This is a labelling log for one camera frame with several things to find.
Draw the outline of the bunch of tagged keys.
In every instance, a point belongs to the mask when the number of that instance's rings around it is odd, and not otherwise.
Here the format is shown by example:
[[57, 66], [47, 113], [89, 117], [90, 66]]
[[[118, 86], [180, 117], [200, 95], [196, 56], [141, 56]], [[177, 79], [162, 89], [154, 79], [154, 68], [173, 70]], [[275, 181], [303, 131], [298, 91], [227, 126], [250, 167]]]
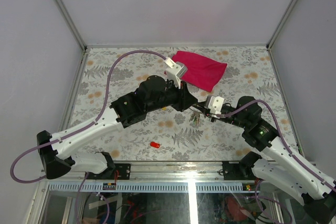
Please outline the bunch of tagged keys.
[[194, 125], [198, 125], [199, 124], [199, 120], [200, 120], [200, 116], [201, 116], [201, 113], [200, 112], [197, 112], [197, 111], [193, 111], [191, 116], [190, 116], [190, 122], [192, 122]]

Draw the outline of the red key tag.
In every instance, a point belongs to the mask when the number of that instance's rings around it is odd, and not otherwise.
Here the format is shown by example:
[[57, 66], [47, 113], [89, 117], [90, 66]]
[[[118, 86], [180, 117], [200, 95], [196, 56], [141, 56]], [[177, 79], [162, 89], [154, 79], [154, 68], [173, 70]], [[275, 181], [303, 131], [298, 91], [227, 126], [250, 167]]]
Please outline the red key tag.
[[150, 146], [153, 147], [153, 148], [160, 148], [161, 145], [159, 143], [156, 143], [156, 142], [151, 142]]

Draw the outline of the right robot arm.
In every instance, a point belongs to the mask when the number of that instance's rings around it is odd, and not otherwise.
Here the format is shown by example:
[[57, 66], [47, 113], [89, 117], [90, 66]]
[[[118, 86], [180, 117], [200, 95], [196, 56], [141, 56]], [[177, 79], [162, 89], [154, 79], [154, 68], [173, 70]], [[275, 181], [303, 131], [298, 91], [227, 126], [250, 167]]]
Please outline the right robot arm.
[[294, 198], [317, 223], [329, 223], [335, 216], [335, 179], [323, 173], [289, 146], [277, 121], [273, 125], [262, 117], [263, 100], [243, 96], [236, 107], [222, 97], [209, 96], [194, 108], [212, 121], [219, 120], [243, 129], [245, 142], [258, 152], [239, 162], [240, 175], [265, 180]]

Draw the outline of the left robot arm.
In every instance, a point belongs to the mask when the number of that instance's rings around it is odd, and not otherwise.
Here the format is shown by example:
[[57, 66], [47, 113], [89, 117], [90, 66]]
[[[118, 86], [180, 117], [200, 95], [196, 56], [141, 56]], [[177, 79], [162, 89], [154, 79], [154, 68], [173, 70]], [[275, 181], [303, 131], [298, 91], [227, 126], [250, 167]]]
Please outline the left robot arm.
[[38, 133], [38, 152], [46, 178], [56, 179], [68, 172], [84, 172], [88, 179], [112, 179], [116, 165], [108, 152], [79, 153], [78, 149], [108, 133], [122, 131], [145, 120], [149, 112], [167, 106], [183, 112], [197, 102], [186, 82], [176, 87], [171, 80], [148, 77], [134, 92], [113, 101], [97, 118], [58, 133]]

